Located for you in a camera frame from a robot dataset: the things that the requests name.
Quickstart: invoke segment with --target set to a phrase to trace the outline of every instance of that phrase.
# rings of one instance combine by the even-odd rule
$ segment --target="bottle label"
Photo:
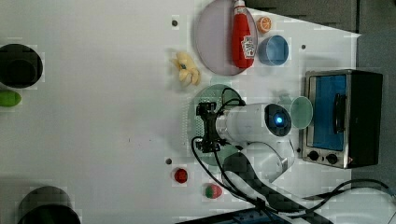
[[[251,37],[251,35],[245,35],[244,40],[241,41],[241,44],[244,51],[245,59],[253,59],[255,53],[253,37]]]
[[[245,7],[236,7],[235,10],[233,11],[233,14],[247,14],[247,9]]]

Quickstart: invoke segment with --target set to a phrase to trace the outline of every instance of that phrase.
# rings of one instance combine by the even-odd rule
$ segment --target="ketchup bottle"
[[[236,0],[233,13],[233,63],[239,68],[249,68],[253,64],[256,48],[248,27],[245,1]]]

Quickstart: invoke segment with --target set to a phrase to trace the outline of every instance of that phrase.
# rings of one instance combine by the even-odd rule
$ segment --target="blue light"
[[[282,122],[283,122],[283,119],[282,119],[282,118],[277,118],[277,119],[276,119],[276,123],[280,124],[280,123],[282,123]]]

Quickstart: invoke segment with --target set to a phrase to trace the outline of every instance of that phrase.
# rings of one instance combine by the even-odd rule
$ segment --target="blue bowl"
[[[288,42],[280,35],[266,38],[259,45],[260,62],[267,65],[281,65],[289,57]]]

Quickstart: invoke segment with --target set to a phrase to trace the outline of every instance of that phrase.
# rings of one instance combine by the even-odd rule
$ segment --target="round plate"
[[[202,12],[195,30],[195,43],[201,60],[210,71],[219,75],[232,76],[245,70],[233,65],[231,52],[233,2],[233,0],[215,0],[209,4]],[[257,49],[256,25],[248,10],[247,20]]]

